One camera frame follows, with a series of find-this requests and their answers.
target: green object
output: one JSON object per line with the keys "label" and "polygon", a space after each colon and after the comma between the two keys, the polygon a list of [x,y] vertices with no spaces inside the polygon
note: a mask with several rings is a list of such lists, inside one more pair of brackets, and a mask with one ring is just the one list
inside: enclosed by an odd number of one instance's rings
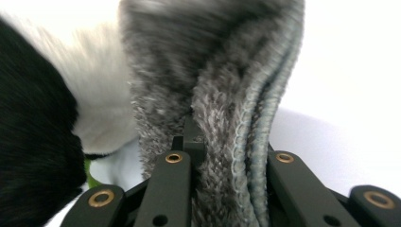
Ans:
{"label": "green object", "polygon": [[89,188],[102,185],[102,183],[98,182],[94,177],[92,177],[90,170],[91,170],[91,160],[85,159],[86,181],[88,182]]}

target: gray fur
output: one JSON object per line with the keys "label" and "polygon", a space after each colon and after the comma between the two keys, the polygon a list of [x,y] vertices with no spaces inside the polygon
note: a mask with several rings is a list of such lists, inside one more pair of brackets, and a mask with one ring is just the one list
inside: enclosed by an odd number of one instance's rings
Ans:
{"label": "gray fur", "polygon": [[295,62],[301,0],[123,0],[144,177],[191,112],[207,156],[199,226],[267,226],[270,124]]}

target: brass insert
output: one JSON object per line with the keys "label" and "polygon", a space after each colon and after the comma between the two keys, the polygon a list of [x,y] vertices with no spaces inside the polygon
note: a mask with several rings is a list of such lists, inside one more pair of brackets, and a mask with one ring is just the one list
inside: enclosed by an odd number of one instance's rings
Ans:
{"label": "brass insert", "polygon": [[363,196],[365,199],[370,202],[371,204],[383,208],[383,209],[394,209],[395,208],[395,203],[392,199],[390,199],[388,196],[376,192],[376,191],[367,191],[363,193]]}
{"label": "brass insert", "polygon": [[166,162],[168,163],[179,163],[183,157],[180,154],[172,153],[166,156]]}
{"label": "brass insert", "polygon": [[[100,200],[100,196],[106,196],[105,200]],[[92,207],[102,207],[109,204],[114,199],[114,192],[110,189],[105,189],[96,192],[94,195],[89,198],[89,205]]]}
{"label": "brass insert", "polygon": [[287,164],[294,162],[294,158],[291,155],[285,153],[278,153],[276,155],[276,159],[282,163],[287,163]]}

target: black mount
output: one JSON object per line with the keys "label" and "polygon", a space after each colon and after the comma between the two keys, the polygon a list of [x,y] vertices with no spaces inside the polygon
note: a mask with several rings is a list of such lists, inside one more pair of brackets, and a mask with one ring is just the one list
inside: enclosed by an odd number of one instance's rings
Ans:
{"label": "black mount", "polygon": [[[201,130],[187,117],[183,136],[159,155],[150,179],[127,192],[107,184],[88,190],[61,227],[191,226],[191,195],[204,155]],[[401,226],[401,200],[394,194],[363,185],[347,199],[327,189],[293,153],[269,152],[267,173],[271,227]]]}

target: white background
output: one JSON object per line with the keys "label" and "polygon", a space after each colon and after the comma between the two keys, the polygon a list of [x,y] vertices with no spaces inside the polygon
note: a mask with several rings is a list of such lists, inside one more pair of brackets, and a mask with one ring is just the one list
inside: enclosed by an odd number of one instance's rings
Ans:
{"label": "white background", "polygon": [[306,1],[299,61],[271,131],[343,195],[401,197],[401,2]]}

